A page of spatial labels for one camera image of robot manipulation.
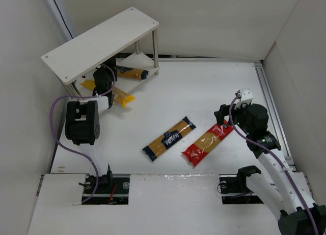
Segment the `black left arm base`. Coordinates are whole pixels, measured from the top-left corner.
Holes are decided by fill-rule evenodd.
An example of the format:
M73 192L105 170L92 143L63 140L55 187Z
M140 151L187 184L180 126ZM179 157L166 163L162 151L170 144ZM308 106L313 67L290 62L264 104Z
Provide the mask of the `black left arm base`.
M79 183L83 187L83 205L128 205L130 175L113 175L110 181L100 177L95 194L88 199L95 187L95 177L88 176L84 183Z

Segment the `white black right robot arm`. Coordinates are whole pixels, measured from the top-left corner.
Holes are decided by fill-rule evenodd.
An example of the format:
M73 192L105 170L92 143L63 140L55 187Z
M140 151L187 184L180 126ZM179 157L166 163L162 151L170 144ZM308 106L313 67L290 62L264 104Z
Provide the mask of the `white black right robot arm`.
M267 109L258 104L221 105L214 115L218 125L242 130L240 136L273 180L269 183L254 165L242 167L236 176L220 178L221 193L227 198L255 193L273 213L281 234L324 234L325 205L318 205L295 179L278 140L267 130Z

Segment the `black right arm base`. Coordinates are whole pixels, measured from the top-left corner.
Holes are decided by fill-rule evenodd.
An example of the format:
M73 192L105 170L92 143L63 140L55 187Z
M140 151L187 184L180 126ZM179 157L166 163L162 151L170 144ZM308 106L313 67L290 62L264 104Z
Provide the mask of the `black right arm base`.
M263 204L254 192L241 186L236 174L219 175L217 191L222 204Z

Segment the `yellow spaghetti bag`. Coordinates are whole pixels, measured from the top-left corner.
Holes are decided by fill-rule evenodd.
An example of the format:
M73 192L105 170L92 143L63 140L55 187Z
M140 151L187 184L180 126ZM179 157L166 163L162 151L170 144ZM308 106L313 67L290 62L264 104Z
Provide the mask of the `yellow spaghetti bag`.
M80 83L83 87L87 88L88 90L92 90L95 94L100 94L95 89L95 82L94 80L84 80ZM119 88L113 87L112 90L113 101L119 105L122 105L125 109L127 108L127 104L134 101L135 97L131 94L128 94Z

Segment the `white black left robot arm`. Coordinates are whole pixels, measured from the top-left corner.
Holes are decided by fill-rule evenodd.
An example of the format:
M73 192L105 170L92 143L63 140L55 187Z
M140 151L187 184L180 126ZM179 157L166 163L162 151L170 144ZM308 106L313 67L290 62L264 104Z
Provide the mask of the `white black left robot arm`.
M74 145L95 144L100 135L99 116L110 109L114 102L113 89L117 81L116 58L101 63L93 73L95 83L90 98L67 103L65 136Z

